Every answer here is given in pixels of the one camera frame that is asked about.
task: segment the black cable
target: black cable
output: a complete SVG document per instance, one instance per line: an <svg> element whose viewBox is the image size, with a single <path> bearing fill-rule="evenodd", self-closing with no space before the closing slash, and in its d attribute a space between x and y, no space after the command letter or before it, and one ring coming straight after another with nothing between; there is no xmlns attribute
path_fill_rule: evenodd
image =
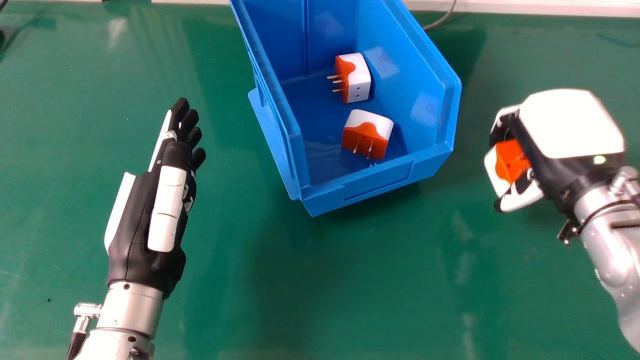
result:
<svg viewBox="0 0 640 360"><path fill-rule="evenodd" d="M458 3L458 0L453 0L453 3L451 4L451 8L449 9L449 11L446 14L444 14L441 18L439 18L438 20L432 22L429 25L423 26L422 28L424 29L424 31L435 29L440 24L445 22L445 20L447 20L451 16L451 14L453 13L453 9L456 7L457 3Z"/></svg>

